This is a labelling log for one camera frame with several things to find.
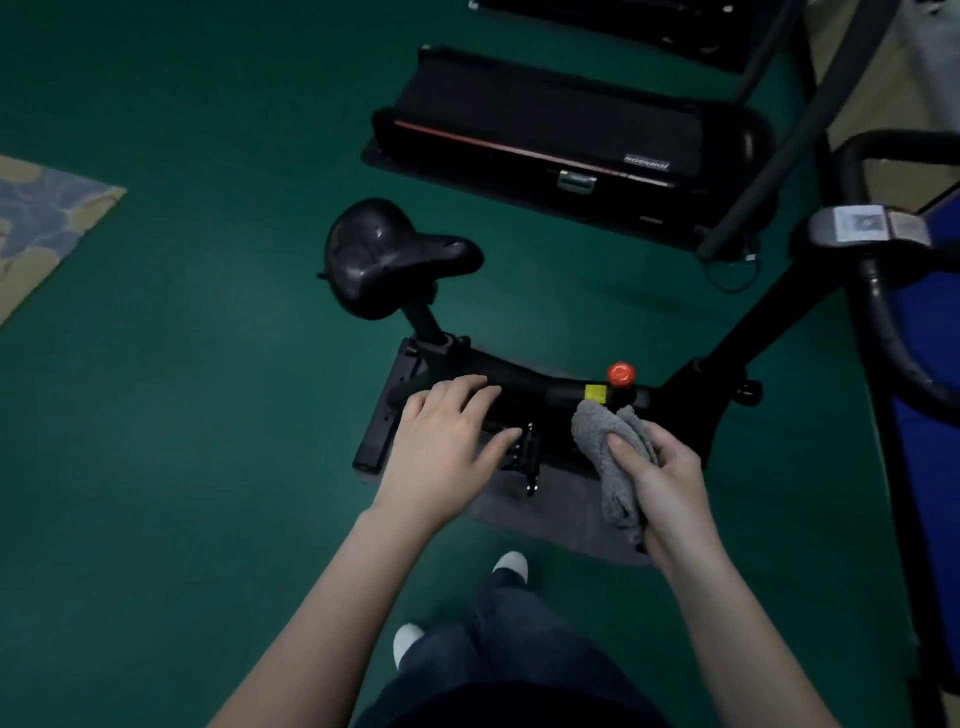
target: red knob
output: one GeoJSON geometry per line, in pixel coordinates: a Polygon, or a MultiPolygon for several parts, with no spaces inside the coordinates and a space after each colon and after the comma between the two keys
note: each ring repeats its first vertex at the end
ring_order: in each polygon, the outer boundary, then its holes
{"type": "Polygon", "coordinates": [[[607,381],[616,389],[633,386],[635,380],[636,370],[625,361],[618,361],[607,370],[607,381]]]}

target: cleaning cloth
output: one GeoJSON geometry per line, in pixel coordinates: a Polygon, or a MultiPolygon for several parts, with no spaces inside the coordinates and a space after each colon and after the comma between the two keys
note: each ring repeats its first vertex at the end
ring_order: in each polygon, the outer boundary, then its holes
{"type": "Polygon", "coordinates": [[[619,435],[640,455],[656,464],[657,454],[644,430],[643,421],[631,406],[613,414],[597,401],[584,400],[577,405],[570,427],[577,447],[600,475],[604,519],[621,529],[631,544],[642,548],[646,519],[636,502],[634,481],[613,458],[607,435],[611,432],[619,435]]]}

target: forearm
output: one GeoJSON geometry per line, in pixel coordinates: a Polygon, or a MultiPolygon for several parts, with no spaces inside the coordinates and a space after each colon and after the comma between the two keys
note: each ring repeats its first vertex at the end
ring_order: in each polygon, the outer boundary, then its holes
{"type": "Polygon", "coordinates": [[[707,688],[727,728],[837,728],[725,553],[676,570],[670,584],[707,688]]]}
{"type": "Polygon", "coordinates": [[[211,728],[346,726],[383,623],[431,535],[363,513],[211,728]]]}

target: exercise bike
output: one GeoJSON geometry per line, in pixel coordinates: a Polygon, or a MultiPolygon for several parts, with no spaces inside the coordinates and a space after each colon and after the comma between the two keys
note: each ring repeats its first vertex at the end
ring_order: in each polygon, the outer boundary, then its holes
{"type": "Polygon", "coordinates": [[[466,336],[444,332],[430,310],[437,281],[479,270],[480,248],[457,235],[417,232],[386,200],[352,206],[330,231],[325,272],[319,275],[354,316],[378,320],[402,311],[413,328],[400,344],[353,467],[378,475],[407,398],[466,374],[485,375],[490,384],[503,387],[484,429],[523,428],[504,469],[526,476],[528,495],[537,490],[541,463],[592,473],[570,434],[570,419],[584,399],[613,410],[631,404],[640,417],[687,443],[706,466],[731,402],[757,406],[763,399],[763,387],[748,377],[748,365],[841,285],[849,288],[852,312],[862,318],[871,340],[870,356],[883,364],[894,394],[931,417],[960,425],[960,390],[938,381],[914,359],[887,301],[891,286],[934,270],[960,272],[960,248],[934,248],[923,218],[870,204],[865,158],[960,164],[960,135],[873,132],[849,141],[837,155],[842,204],[817,211],[797,227],[791,266],[712,352],[687,362],[661,386],[636,384],[632,369],[622,363],[611,367],[606,380],[548,376],[478,351],[466,336]]]}

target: folded treadmill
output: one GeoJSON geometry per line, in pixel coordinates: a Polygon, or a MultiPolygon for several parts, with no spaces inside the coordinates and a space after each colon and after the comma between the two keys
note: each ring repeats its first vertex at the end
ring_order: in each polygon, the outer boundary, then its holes
{"type": "Polygon", "coordinates": [[[472,10],[515,12],[657,45],[740,73],[750,57],[757,0],[469,0],[472,10]]]}
{"type": "Polygon", "coordinates": [[[442,46],[373,115],[374,166],[683,250],[755,255],[786,175],[822,138],[898,0],[860,0],[803,117],[778,145],[747,107],[805,0],[786,0],[729,100],[603,84],[442,46]]]}

